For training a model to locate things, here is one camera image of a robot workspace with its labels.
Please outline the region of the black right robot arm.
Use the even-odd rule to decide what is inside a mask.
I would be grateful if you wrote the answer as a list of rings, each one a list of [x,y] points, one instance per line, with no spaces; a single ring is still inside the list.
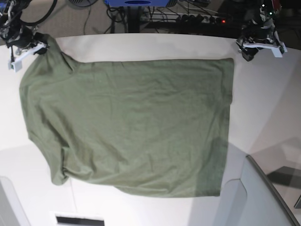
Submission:
[[[35,27],[44,22],[54,10],[57,1],[53,1],[49,11],[38,21],[25,22],[22,11],[30,4],[29,0],[2,0],[0,2],[0,38],[8,48],[16,46],[30,49],[43,44],[43,35],[35,32]]]

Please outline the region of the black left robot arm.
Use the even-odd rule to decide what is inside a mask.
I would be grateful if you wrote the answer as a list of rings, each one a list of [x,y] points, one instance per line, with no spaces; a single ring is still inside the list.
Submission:
[[[238,50],[246,61],[253,60],[262,49],[271,50],[276,58],[287,52],[274,24],[280,9],[278,0],[258,1],[258,8],[253,10],[252,17],[242,27],[241,35],[236,40]]]

